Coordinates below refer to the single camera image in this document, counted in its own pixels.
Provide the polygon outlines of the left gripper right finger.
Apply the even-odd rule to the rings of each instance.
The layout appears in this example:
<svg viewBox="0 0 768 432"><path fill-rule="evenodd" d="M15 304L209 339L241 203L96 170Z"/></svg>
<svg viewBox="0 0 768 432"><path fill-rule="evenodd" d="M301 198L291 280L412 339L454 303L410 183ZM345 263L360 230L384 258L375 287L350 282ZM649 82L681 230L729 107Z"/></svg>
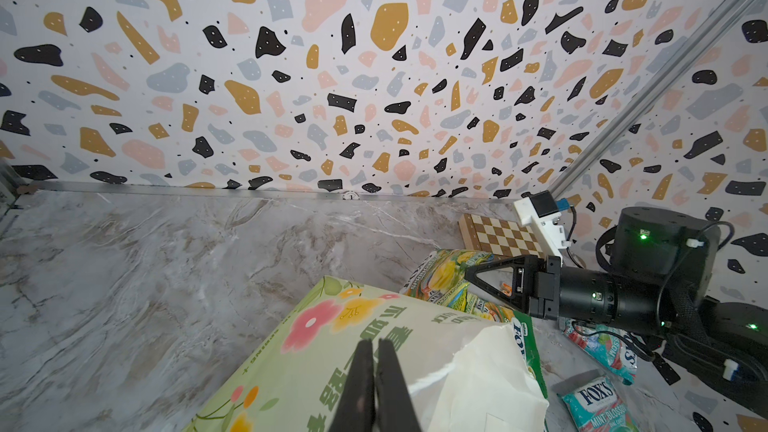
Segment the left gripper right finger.
<svg viewBox="0 0 768 432"><path fill-rule="evenodd" d="M379 340L375 391L377 424L382 432L421 432L408 387L392 341Z"/></svg>

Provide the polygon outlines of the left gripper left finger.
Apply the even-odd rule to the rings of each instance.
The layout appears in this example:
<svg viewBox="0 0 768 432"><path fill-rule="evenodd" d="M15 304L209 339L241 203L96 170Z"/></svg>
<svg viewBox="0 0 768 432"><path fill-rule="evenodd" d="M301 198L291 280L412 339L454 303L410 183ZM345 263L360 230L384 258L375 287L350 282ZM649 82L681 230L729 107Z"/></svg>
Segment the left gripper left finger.
<svg viewBox="0 0 768 432"><path fill-rule="evenodd" d="M352 356L330 432L371 432L375 421L373 345L361 340Z"/></svg>

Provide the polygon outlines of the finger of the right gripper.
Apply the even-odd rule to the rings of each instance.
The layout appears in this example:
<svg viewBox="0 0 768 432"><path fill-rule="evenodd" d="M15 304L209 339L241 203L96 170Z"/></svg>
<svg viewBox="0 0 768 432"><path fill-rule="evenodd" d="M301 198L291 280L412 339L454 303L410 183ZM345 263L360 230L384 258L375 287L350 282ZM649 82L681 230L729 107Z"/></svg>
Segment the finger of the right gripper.
<svg viewBox="0 0 768 432"><path fill-rule="evenodd" d="M464 273L469 291L480 299L527 312L540 259L532 255L492 260L470 266Z"/></svg>

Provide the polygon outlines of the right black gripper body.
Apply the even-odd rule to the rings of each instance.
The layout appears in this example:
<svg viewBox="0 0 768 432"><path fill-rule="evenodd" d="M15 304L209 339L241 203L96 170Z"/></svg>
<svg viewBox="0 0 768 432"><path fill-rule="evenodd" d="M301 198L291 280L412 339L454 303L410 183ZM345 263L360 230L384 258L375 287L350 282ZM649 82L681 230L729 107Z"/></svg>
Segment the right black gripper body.
<svg viewBox="0 0 768 432"><path fill-rule="evenodd" d="M659 287L601 271L566 267L556 257L527 267L527 313L608 325L631 333L658 333Z"/></svg>

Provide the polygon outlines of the white paper gift bag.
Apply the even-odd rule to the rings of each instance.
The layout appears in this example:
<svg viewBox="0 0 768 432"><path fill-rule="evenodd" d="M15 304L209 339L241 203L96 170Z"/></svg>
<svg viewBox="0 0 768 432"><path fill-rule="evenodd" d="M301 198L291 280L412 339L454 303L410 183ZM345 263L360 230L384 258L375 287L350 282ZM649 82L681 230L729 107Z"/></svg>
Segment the white paper gift bag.
<svg viewBox="0 0 768 432"><path fill-rule="evenodd" d="M521 323L324 277L192 431L541 431Z"/></svg>

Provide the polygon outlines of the green lemon candy packet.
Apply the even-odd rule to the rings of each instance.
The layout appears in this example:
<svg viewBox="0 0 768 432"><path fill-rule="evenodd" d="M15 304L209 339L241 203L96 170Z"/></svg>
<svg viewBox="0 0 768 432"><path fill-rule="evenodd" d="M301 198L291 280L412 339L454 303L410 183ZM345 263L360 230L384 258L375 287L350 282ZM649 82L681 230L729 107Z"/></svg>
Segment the green lemon candy packet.
<svg viewBox="0 0 768 432"><path fill-rule="evenodd" d="M521 355L547 399L548 391L531 318L512 308L482 299L470 291L470 283L465 280L465 272L470 266L497 259L497 256L487 252L436 250L416 268L399 293L489 321L512 324Z"/></svg>

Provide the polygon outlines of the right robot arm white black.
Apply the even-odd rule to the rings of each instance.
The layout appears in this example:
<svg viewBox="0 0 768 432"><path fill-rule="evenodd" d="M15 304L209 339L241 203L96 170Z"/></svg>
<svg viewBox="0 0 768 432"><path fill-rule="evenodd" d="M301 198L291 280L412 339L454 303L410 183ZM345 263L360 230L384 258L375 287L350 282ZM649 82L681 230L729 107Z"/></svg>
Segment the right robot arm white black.
<svg viewBox="0 0 768 432"><path fill-rule="evenodd" d="M601 239L612 247L597 270L523 255L471 266L465 278L483 299L531 317L638 335L639 353L661 348L666 360L766 417L767 311L706 294L715 256L734 233L724 221L628 207Z"/></svg>

